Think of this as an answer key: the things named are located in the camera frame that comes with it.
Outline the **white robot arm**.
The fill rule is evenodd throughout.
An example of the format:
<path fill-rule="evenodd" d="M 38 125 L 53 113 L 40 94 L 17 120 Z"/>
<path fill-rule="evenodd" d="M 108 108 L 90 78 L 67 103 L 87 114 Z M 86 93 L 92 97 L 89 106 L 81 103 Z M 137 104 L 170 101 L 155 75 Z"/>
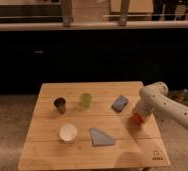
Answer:
<path fill-rule="evenodd" d="M 133 108 L 133 114 L 149 116 L 154 110 L 160 110 L 188 130 L 188 107 L 167 95 L 168 86 L 164 82 L 143 86 L 139 90 L 140 99 Z"/>

